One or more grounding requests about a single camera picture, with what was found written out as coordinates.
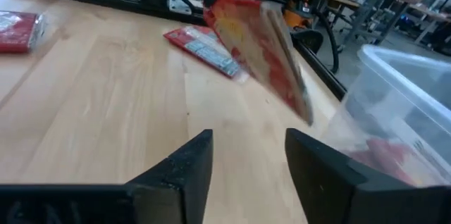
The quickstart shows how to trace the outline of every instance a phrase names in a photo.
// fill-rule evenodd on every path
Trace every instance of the plastic bin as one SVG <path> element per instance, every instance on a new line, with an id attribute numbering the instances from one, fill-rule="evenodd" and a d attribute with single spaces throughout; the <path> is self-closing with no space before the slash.
<path id="1" fill-rule="evenodd" d="M 416 187 L 451 183 L 451 64 L 364 45 L 321 139 Z"/>

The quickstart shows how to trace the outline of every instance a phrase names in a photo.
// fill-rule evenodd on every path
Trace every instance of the floor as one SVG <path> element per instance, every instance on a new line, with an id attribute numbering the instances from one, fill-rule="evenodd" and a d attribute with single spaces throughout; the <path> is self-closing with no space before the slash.
<path id="1" fill-rule="evenodd" d="M 335 40 L 339 45 L 342 39 L 345 37 L 346 33 L 340 34 L 338 30 L 342 27 L 344 22 L 337 22 L 334 27 Z M 327 37 L 327 33 L 325 29 L 318 28 L 323 34 L 324 37 Z M 360 47 L 367 43 L 367 41 L 363 38 L 359 38 L 357 40 L 352 40 L 349 42 L 345 48 L 345 50 L 340 54 L 340 69 L 335 75 L 339 81 L 346 87 L 349 88 L 356 77 L 360 74 L 362 62 L 359 60 L 357 55 Z M 382 42 L 381 46 L 394 49 L 398 51 L 403 51 L 409 54 L 416 54 L 420 56 L 425 56 L 429 58 L 434 58 L 440 61 L 448 61 L 451 62 L 451 57 L 439 54 L 437 52 L 431 51 L 427 47 L 417 45 L 414 43 L 412 38 L 409 38 L 399 32 L 393 31 L 391 32 L 387 38 Z M 320 60 L 326 65 L 332 65 L 332 56 L 331 56 L 331 47 L 328 38 L 324 39 L 323 46 L 318 52 L 318 57 Z"/>

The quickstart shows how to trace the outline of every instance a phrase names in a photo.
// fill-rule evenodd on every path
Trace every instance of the cable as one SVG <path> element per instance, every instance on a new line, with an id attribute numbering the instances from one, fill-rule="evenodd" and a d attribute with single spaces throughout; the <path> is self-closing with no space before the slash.
<path id="1" fill-rule="evenodd" d="M 337 48 L 337 42 L 335 41 L 335 37 L 333 35 L 332 28 L 330 28 L 329 22 L 327 21 L 326 17 L 322 12 L 316 10 L 316 8 L 313 8 L 312 13 L 316 15 L 323 24 L 323 26 L 326 28 L 327 35 L 329 36 L 330 40 L 330 47 L 332 48 L 332 57 L 333 57 L 333 65 L 332 69 L 330 70 L 333 74 L 338 72 L 338 68 L 340 66 L 339 58 L 338 58 L 338 48 Z"/>

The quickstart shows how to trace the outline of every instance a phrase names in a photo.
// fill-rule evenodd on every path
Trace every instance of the transparent storage bin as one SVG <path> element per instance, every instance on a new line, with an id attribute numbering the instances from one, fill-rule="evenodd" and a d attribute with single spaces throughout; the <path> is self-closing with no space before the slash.
<path id="1" fill-rule="evenodd" d="M 321 140 L 416 187 L 451 183 L 451 64 L 364 45 Z"/>

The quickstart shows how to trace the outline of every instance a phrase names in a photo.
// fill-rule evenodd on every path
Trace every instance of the red package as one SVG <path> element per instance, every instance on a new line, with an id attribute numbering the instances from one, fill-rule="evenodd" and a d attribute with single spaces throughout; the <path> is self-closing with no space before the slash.
<path id="1" fill-rule="evenodd" d="M 280 6 L 267 1 L 216 0 L 204 19 L 232 57 L 311 124 L 313 114 Z"/>
<path id="2" fill-rule="evenodd" d="M 171 43 L 205 62 L 229 78 L 240 81 L 245 75 L 209 27 L 188 26 L 164 34 Z"/>
<path id="3" fill-rule="evenodd" d="M 0 52 L 28 52 L 44 32 L 42 15 L 0 11 Z"/>

